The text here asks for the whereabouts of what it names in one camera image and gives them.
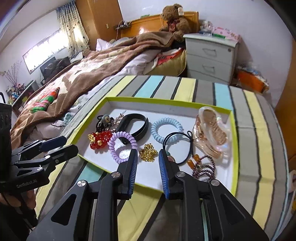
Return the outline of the person's left hand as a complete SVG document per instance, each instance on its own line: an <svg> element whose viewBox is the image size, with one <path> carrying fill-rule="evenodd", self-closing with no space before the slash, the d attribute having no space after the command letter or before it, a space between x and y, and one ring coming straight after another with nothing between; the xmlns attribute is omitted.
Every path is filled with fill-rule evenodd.
<svg viewBox="0 0 296 241"><path fill-rule="evenodd" d="M34 209L36 207L36 195L34 190L30 190L21 194L22 199L24 200L26 206L29 209ZM10 205L12 207L20 207L22 204L20 200L11 196L7 193L0 194L1 204Z"/></svg>

